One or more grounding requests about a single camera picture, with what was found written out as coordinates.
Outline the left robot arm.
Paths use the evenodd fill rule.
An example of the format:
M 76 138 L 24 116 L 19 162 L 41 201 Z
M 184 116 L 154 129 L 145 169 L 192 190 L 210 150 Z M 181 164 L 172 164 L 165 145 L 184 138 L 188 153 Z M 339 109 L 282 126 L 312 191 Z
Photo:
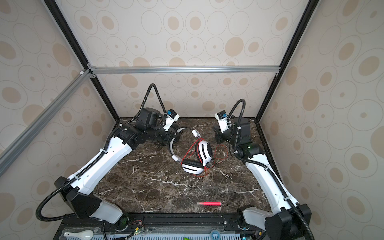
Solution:
M 56 190 L 43 199 L 36 209 L 36 218 L 39 221 L 54 222 L 77 217 L 116 224 L 123 219 L 124 212 L 120 207 L 93 194 L 95 187 L 122 158 L 139 145 L 152 142 L 166 146 L 178 136 L 175 122 L 179 116 L 174 110 L 167 111 L 164 103 L 160 103 L 161 112 L 145 108 L 152 90 L 158 97 L 160 96 L 157 86 L 150 84 L 138 113 L 125 124 L 114 128 L 108 135 L 104 147 L 80 170 L 68 178 L 60 177 L 56 180 Z M 44 206 L 58 194 L 73 212 L 58 217 L 44 216 Z

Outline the white red headphones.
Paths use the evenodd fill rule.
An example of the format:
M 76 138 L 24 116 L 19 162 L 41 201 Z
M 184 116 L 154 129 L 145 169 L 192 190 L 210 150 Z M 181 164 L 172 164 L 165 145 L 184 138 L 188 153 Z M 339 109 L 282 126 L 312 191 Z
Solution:
M 199 176 L 208 170 L 209 163 L 214 158 L 212 147 L 210 143 L 201 137 L 197 130 L 188 127 L 181 127 L 178 128 L 176 132 L 180 134 L 183 130 L 190 130 L 196 140 L 183 158 L 175 154 L 173 150 L 173 143 L 175 140 L 172 140 L 169 144 L 172 159 L 180 163 L 186 173 Z

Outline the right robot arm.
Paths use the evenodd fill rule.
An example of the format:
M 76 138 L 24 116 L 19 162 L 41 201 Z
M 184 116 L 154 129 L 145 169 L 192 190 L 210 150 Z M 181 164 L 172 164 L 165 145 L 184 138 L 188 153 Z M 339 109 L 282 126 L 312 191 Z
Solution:
M 271 207 L 270 212 L 255 207 L 240 208 L 240 227 L 248 229 L 255 226 L 271 240 L 313 240 L 310 208 L 293 197 L 276 175 L 261 147 L 251 140 L 249 120 L 243 117 L 245 108 L 246 101 L 238 100 L 229 114 L 221 111 L 215 115 L 218 125 L 213 127 L 216 142 L 230 145 L 235 158 L 244 163 L 257 179 Z

